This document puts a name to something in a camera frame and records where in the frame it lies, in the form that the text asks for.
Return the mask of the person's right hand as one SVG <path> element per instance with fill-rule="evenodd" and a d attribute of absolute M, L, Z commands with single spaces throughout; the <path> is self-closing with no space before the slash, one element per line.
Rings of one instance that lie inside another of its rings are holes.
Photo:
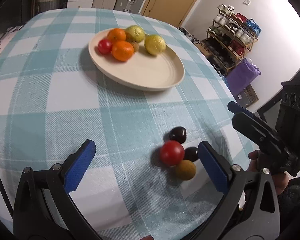
<path fill-rule="evenodd" d="M 255 150 L 253 152 L 250 152 L 248 154 L 248 158 L 250 159 L 250 163 L 248 166 L 248 171 L 251 172 L 257 172 L 257 159 L 258 159 L 258 154 L 261 151 Z M 275 186 L 275 190 L 277 195 L 279 196 L 287 187 L 289 183 L 289 177 L 285 173 L 280 173 L 280 174 L 275 174 L 272 175 L 273 183 Z"/>

